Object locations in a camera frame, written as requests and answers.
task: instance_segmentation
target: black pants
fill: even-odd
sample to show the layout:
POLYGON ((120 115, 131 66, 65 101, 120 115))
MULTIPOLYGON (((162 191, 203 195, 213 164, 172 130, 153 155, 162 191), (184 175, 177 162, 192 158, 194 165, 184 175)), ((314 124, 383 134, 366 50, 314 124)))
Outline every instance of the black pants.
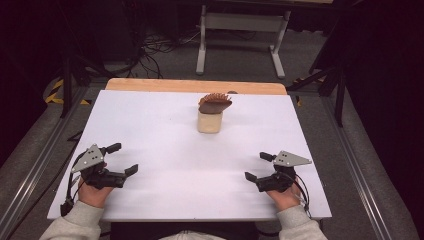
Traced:
POLYGON ((158 240, 181 231, 206 233, 227 240, 257 240, 254 222, 114 222, 111 224, 113 240, 158 240))

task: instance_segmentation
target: sleeve cuff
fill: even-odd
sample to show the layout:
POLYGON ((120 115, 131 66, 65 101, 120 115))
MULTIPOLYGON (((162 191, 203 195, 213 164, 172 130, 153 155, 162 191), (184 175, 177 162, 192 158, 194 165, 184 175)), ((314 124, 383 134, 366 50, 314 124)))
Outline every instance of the sleeve cuff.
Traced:
POLYGON ((277 213, 277 217, 280 220, 281 228, 283 230, 291 229, 310 221, 302 205, 281 211, 277 213))
POLYGON ((77 201, 72 210, 64 218, 79 226, 97 227, 103 215, 103 211, 103 208, 92 207, 77 201))

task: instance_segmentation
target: hand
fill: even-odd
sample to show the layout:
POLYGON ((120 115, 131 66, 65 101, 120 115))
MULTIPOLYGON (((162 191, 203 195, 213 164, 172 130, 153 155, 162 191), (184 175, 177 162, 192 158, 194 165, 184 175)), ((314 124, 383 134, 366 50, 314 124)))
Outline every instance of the hand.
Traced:
POLYGON ((300 196, 300 189, 294 183, 282 193, 275 190, 268 191, 266 193, 272 198, 272 200, 274 200, 275 206, 280 211, 284 211, 300 204, 300 199, 298 197, 300 196))
POLYGON ((99 190, 93 186, 87 185, 82 178, 80 178, 78 186, 80 186, 78 190, 78 200, 97 208, 103 208, 105 206, 106 198, 113 190, 113 187, 104 187, 99 190))

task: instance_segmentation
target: gray sweatshirt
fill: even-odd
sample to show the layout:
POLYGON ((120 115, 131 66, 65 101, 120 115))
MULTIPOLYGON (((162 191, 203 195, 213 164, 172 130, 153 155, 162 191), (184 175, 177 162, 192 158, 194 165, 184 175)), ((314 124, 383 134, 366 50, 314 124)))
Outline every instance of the gray sweatshirt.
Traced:
MULTIPOLYGON (((54 239, 99 239, 99 220, 103 214, 103 209, 95 208, 83 202, 77 201, 71 212, 65 217, 60 217, 52 222, 40 240, 54 239)), ((281 228, 279 237, 283 239, 327 239, 319 229, 318 223, 309 219, 302 206, 296 206, 277 213, 281 228)), ((166 237, 172 239, 185 240, 221 240, 215 236, 183 232, 175 236, 166 237)))

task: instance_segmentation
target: white metal stand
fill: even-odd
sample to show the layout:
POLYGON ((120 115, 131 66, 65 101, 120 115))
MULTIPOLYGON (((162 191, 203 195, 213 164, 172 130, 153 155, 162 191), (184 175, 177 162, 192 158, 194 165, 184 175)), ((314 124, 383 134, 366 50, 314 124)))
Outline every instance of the white metal stand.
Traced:
POLYGON ((286 32, 290 18, 290 11, 284 16, 257 16, 244 14, 207 13, 206 6, 202 6, 200 17, 200 46, 197 57, 196 74, 202 75, 205 69, 206 57, 206 29, 245 30, 260 32, 276 32, 277 37, 270 52, 274 62, 275 70, 279 78, 284 78, 284 70, 278 54, 281 42, 286 32))

